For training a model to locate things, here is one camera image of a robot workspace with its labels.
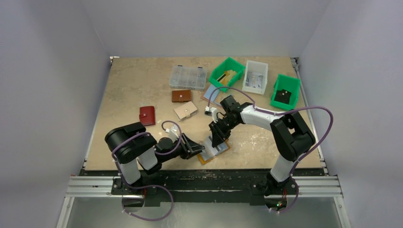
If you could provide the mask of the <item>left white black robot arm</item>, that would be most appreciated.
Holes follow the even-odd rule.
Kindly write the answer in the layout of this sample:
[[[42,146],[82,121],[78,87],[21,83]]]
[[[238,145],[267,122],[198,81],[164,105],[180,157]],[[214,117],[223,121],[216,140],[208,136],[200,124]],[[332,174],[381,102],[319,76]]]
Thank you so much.
[[[105,142],[124,182],[139,188],[142,175],[139,167],[147,174],[154,174],[166,161],[180,157],[188,160],[201,153],[205,146],[191,140],[174,121],[171,128],[163,128],[166,137],[156,140],[141,122],[110,130]]]

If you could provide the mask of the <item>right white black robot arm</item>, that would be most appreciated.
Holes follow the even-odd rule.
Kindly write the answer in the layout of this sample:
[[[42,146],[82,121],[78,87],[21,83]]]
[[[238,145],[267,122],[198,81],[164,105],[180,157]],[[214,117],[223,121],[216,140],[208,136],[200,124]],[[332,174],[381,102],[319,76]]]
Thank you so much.
[[[225,142],[232,129],[240,124],[271,131],[280,154],[268,177],[274,183],[288,180],[297,160],[316,143],[313,133],[299,112],[281,114],[258,109],[250,102],[240,104],[231,95],[224,98],[220,105],[225,112],[221,118],[218,117],[216,108],[207,106],[204,110],[205,115],[213,118],[209,124],[212,147]]]

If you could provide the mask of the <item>mustard yellow card holder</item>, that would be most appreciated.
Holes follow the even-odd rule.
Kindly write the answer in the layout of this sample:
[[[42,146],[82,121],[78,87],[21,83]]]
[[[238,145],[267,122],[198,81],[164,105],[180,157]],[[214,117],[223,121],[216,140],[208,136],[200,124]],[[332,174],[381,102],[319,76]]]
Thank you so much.
[[[202,149],[202,151],[197,154],[197,157],[202,165],[211,162],[217,156],[230,149],[230,146],[227,142],[223,142],[217,147],[212,147],[211,135],[209,135],[204,141],[201,141],[201,144],[204,146],[204,149]]]

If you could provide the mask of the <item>white credit card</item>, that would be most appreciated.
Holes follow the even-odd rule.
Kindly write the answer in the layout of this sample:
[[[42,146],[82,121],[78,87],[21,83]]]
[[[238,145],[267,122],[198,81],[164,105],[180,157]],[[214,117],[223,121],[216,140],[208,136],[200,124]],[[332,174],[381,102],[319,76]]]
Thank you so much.
[[[214,157],[216,156],[216,154],[219,152],[218,149],[216,147],[212,146],[212,137],[208,136],[203,142],[202,144],[205,147],[205,153],[210,156],[210,157]]]

